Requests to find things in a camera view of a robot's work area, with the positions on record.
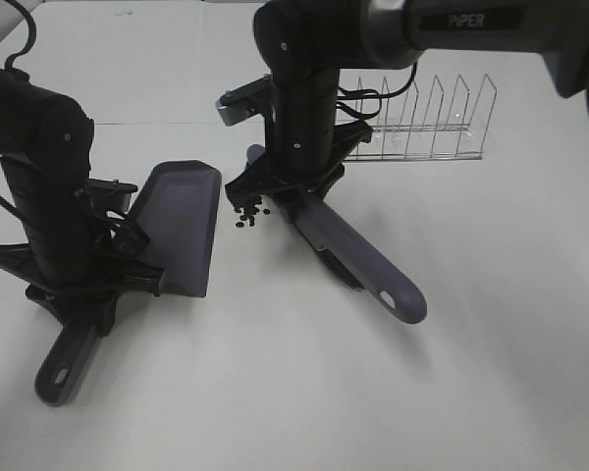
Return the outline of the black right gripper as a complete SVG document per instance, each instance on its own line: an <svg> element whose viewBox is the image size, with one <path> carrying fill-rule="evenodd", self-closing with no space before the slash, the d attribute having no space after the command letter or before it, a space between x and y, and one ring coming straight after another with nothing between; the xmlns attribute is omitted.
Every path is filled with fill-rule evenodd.
<svg viewBox="0 0 589 471"><path fill-rule="evenodd" d="M323 197L344 175L344 160L372 128L363 120L336 123L340 72L326 69L293 84L272 77L272 120L264 118L260 156L225 185L234 208L266 191L310 190Z"/></svg>

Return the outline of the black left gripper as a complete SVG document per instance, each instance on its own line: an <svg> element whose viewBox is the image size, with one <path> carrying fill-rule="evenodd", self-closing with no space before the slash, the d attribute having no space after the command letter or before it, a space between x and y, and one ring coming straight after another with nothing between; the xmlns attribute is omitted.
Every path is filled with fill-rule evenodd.
<svg viewBox="0 0 589 471"><path fill-rule="evenodd" d="M129 211L95 211L88 175L59 182L16 161L1 168L13 200L0 203L20 220L27 240L0 244L0 270L50 294L124 288L160 295L162 270L137 259L149 236Z"/></svg>

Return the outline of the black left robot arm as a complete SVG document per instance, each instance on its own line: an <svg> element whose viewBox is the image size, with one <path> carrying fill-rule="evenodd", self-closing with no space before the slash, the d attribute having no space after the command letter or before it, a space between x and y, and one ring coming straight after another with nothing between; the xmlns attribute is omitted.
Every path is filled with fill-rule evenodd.
<svg viewBox="0 0 589 471"><path fill-rule="evenodd" d="M0 68L0 166L12 196L0 205L27 237L0 244L0 270L61 323L106 336L121 293L159 294L163 271L138 259L150 238L129 214L136 186L91 177L93 138L75 99Z"/></svg>

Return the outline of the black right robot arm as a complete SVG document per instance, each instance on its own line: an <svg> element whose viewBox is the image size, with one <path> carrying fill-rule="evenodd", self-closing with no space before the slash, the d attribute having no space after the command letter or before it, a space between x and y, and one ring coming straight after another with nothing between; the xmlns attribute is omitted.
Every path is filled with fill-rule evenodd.
<svg viewBox="0 0 589 471"><path fill-rule="evenodd" d="M558 94L589 110L589 1L270 1L252 32L269 75L225 94L225 123L259 114L265 150L226 186L237 210L262 195L323 193L347 153L370 134L367 117L337 125L347 101L383 95L339 85L345 69L415 69L430 49L540 55Z"/></svg>

